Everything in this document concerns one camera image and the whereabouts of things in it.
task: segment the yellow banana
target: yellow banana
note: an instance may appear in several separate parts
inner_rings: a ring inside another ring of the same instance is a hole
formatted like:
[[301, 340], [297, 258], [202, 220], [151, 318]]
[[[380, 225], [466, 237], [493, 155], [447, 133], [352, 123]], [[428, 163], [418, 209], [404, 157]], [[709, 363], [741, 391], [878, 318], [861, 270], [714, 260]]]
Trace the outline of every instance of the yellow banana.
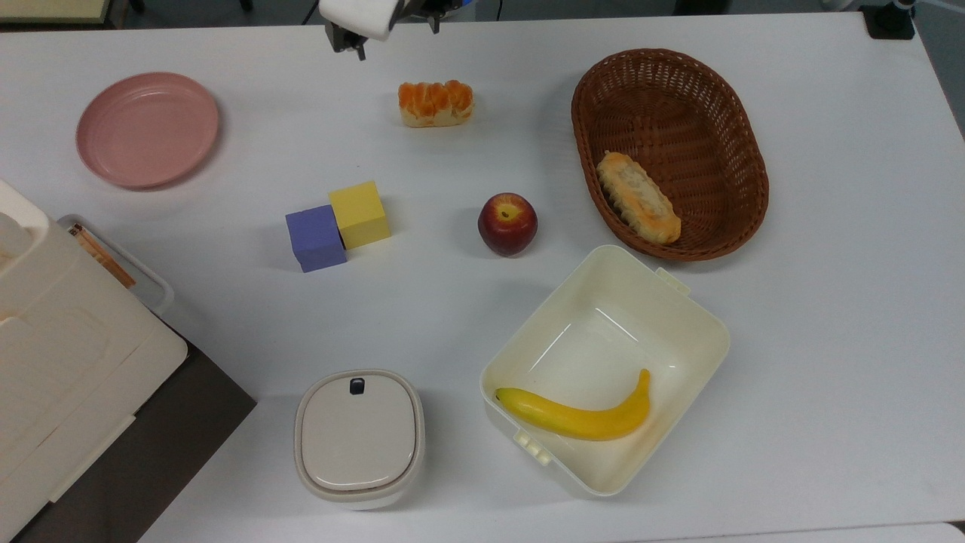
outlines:
[[507, 411], [530, 424], [578, 440], [615, 440], [644, 423], [650, 411], [650, 372], [640, 371], [637, 387], [621, 404], [586, 411], [558, 404], [521, 388], [497, 388], [496, 399]]

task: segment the white table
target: white table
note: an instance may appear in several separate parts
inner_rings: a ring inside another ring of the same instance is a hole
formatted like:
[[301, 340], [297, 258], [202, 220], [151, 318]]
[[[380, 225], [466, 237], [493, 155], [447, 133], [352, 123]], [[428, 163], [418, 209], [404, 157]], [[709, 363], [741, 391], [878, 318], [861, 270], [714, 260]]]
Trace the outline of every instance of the white table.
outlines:
[[[569, 101], [607, 54], [688, 53], [747, 108], [771, 182], [732, 255], [667, 264], [731, 352], [638, 478], [574, 500], [483, 414], [478, 377], [594, 247]], [[247, 51], [245, 58], [236, 52]], [[0, 177], [79, 213], [175, 288], [167, 320], [260, 400], [146, 541], [625, 541], [965, 518], [965, 145], [922, 44], [859, 14], [401, 26], [369, 60], [320, 28], [0, 35]], [[141, 51], [132, 55], [131, 51]], [[216, 97], [223, 133], [191, 179], [114, 188], [73, 148], [87, 103], [141, 71]], [[402, 81], [473, 85], [460, 129], [401, 126]], [[302, 274], [284, 215], [378, 182], [394, 235]], [[536, 206], [516, 259], [476, 232], [501, 190]], [[420, 390], [420, 486], [359, 514], [298, 482], [302, 392], [384, 367]]]

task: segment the pink plate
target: pink plate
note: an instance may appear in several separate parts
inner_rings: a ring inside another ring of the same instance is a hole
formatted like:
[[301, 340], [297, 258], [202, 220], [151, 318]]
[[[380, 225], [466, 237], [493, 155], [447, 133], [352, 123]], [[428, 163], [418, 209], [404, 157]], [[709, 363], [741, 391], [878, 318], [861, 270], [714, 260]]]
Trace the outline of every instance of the pink plate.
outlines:
[[217, 134], [218, 107], [205, 87], [177, 73], [141, 73], [87, 106], [77, 124], [77, 153], [105, 181], [147, 188], [191, 171]]

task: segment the white plastic container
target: white plastic container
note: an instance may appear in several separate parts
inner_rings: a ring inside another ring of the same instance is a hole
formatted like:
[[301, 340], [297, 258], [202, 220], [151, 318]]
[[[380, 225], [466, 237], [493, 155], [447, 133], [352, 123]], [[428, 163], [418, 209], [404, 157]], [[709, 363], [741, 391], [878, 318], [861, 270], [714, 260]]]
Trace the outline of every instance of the white plastic container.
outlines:
[[298, 406], [294, 435], [302, 484], [348, 509], [396, 502], [426, 457], [419, 394], [387, 370], [347, 371], [315, 383]]
[[187, 345], [0, 181], [0, 540], [56, 501]]
[[[523, 324], [482, 372], [492, 423], [577, 498], [622, 491], [724, 360], [724, 324], [690, 289], [614, 245], [598, 247]], [[513, 386], [587, 410], [609, 409], [649, 370], [650, 412], [633, 433], [592, 442], [517, 420], [493, 398]]]

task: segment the purple cube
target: purple cube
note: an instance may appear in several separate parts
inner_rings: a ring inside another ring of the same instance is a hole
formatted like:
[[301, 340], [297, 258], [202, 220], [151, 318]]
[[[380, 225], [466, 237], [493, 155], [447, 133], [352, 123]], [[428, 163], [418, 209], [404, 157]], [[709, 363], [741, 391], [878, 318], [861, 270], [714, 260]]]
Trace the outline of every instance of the purple cube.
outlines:
[[291, 251], [303, 272], [314, 272], [347, 260], [332, 206], [287, 214], [285, 222], [289, 224]]

